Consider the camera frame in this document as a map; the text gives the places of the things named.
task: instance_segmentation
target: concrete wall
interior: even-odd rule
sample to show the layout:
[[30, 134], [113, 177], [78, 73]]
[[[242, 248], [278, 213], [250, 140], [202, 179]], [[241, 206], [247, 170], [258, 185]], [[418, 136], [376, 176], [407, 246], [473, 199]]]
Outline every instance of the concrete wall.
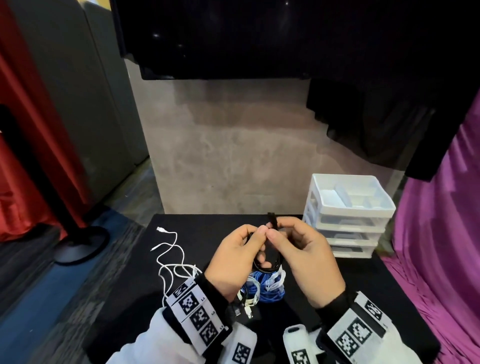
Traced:
[[166, 213], [301, 214], [312, 173], [371, 174], [390, 194], [403, 175], [331, 141], [309, 81], [144, 81], [126, 62]]

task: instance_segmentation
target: blue cable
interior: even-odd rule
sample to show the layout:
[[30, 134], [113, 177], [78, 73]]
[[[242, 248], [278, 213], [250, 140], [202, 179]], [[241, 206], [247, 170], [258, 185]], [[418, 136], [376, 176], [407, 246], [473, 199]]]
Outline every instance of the blue cable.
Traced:
[[[272, 276], [273, 273], [262, 273], [259, 271], [252, 272], [250, 276], [255, 278], [259, 283], [260, 283], [260, 302], [264, 303], [273, 303], [280, 301], [283, 296], [285, 295], [285, 289], [283, 288], [283, 285], [279, 287], [276, 290], [273, 291], [267, 291], [266, 289], [266, 281]], [[278, 276], [275, 281], [279, 281], [281, 279], [281, 276]], [[257, 292], [257, 288], [253, 284], [249, 284], [247, 286], [248, 289], [248, 295], [253, 296], [255, 295], [255, 292]]]

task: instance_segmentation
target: black table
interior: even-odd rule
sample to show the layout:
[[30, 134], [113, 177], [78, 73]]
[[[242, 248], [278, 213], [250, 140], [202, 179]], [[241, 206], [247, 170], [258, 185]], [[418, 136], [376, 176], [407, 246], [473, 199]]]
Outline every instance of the black table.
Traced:
[[[92, 364], [104, 364], [120, 347], [134, 342], [148, 329], [150, 319], [160, 307], [163, 283], [157, 276], [157, 256], [164, 250], [150, 251], [162, 242], [172, 243], [174, 234], [160, 233], [157, 227], [178, 233], [177, 244], [185, 251], [185, 262], [200, 269], [210, 261], [216, 248], [231, 231], [242, 224], [259, 226], [268, 222], [266, 215], [155, 215], [142, 239], [133, 248], [130, 260], [93, 323], [84, 349]], [[163, 263], [179, 263], [179, 249], [170, 251]], [[404, 294], [381, 259], [337, 259], [348, 286], [362, 291], [393, 321], [403, 342], [415, 351], [422, 362], [432, 363], [440, 344], [413, 303]], [[319, 318], [297, 286], [287, 264], [285, 300], [298, 314], [308, 330]], [[173, 288], [181, 284], [176, 279]]]

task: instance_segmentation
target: magenta fabric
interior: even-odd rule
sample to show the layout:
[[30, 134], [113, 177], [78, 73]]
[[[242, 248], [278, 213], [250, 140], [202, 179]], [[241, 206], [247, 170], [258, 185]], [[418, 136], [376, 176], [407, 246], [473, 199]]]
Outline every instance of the magenta fabric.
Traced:
[[480, 363], [480, 92], [430, 183], [409, 179], [384, 262], [442, 344]]

